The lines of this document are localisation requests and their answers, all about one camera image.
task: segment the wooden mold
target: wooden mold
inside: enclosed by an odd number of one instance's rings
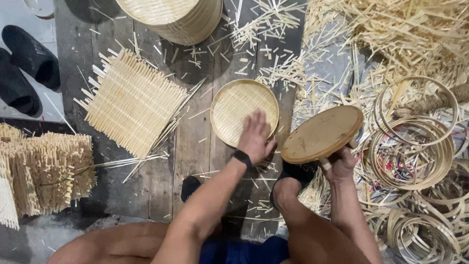
[[[295,129],[283,145],[282,158],[302,164],[327,158],[354,141],[363,124],[363,113],[354,106],[338,106],[321,112]]]

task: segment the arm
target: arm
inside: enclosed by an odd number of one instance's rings
[[[347,147],[341,148],[334,155],[329,158],[330,161],[336,159],[331,162],[332,167],[323,170],[331,186],[331,222],[359,247],[371,263],[381,264],[378,245],[366,224],[356,194],[353,181],[356,159]]]
[[[253,164],[261,161],[276,143],[275,139],[265,141],[269,133],[270,125],[265,122],[265,113],[257,110],[243,124],[238,149],[246,153]],[[231,158],[221,172],[200,186],[169,226],[152,264],[198,263],[203,242],[218,224],[245,172],[246,165]]]

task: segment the bamboo basket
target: bamboo basket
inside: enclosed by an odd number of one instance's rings
[[[220,22],[222,0],[116,0],[132,18],[181,45],[206,39]]]
[[[217,136],[232,147],[238,145],[244,119],[256,109],[264,110],[271,131],[279,121],[279,105],[272,91],[251,79],[225,84],[215,95],[210,108],[210,121]]]

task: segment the round bamboo tray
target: round bamboo tray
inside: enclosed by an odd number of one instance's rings
[[[329,157],[354,141],[363,124],[363,113],[354,106],[337,106],[306,120],[283,144],[282,158],[302,164]]]
[[[244,119],[256,109],[265,111],[272,135],[279,121],[279,105],[272,91],[251,79],[225,84],[215,95],[210,108],[210,121],[217,136],[232,147],[238,145]]]
[[[205,40],[217,27],[222,0],[116,0],[132,18],[181,45]]]

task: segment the blue shorts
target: blue shorts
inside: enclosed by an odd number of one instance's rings
[[[279,264],[289,258],[287,241],[270,237],[263,244],[208,239],[200,252],[200,264]]]

